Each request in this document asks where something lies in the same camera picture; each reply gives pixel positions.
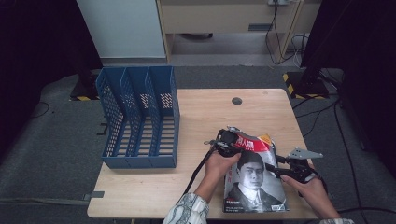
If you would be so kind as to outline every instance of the sleeve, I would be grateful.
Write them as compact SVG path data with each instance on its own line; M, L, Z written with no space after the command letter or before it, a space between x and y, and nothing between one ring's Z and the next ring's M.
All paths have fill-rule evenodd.
M354 221L347 218L323 219L319 224L355 224Z
M163 224L206 224L208 213L209 205L204 199L196 194L187 193L169 211Z

